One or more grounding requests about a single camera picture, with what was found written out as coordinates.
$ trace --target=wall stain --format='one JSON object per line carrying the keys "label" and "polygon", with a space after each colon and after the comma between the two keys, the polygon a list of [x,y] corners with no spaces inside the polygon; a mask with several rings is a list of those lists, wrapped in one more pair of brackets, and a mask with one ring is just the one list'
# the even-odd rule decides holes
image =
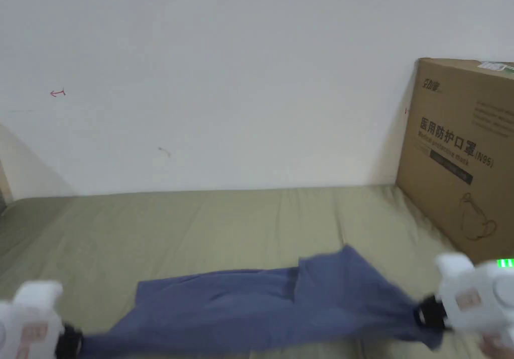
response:
{"label": "wall stain", "polygon": [[171,157],[171,153],[170,153],[168,150],[166,150],[165,148],[158,147],[158,149],[159,149],[160,151],[164,151],[166,154],[168,154],[168,158],[170,158],[170,157]]}

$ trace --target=olive green mattress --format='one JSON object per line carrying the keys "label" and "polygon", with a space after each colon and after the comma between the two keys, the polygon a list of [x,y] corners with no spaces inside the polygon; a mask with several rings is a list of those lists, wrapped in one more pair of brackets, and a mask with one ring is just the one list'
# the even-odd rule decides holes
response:
{"label": "olive green mattress", "polygon": [[[25,280],[63,283],[63,319],[109,329],[140,280],[295,266],[351,244],[414,298],[437,290],[446,238],[394,186],[134,193],[18,201],[0,217],[0,298]],[[240,357],[481,358],[473,337],[418,343],[336,340]]]}

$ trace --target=blue cloth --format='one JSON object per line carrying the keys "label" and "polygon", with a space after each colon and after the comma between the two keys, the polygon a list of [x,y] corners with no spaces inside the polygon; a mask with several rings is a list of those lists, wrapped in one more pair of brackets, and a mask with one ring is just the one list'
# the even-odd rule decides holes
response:
{"label": "blue cloth", "polygon": [[390,337],[431,349],[416,304],[349,246],[298,267],[222,271],[138,285],[136,305],[82,358],[131,353],[229,354],[334,338]]}

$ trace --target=cardboard box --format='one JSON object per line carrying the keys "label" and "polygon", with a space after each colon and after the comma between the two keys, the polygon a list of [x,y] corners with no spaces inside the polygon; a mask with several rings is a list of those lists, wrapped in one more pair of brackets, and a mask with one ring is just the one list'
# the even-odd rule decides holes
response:
{"label": "cardboard box", "polygon": [[514,66],[419,61],[397,184],[475,263],[514,257]]}

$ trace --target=red mark on wall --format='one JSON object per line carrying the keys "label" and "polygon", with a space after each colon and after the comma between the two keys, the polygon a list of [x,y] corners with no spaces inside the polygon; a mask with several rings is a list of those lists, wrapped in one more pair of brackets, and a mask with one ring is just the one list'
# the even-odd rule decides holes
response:
{"label": "red mark on wall", "polygon": [[63,87],[63,89],[62,89],[61,91],[59,91],[59,92],[57,92],[57,93],[56,93],[54,90],[52,90],[52,92],[50,93],[50,95],[51,95],[52,97],[56,97],[56,98],[57,98],[57,94],[66,95],[66,94],[64,94],[64,87]]}

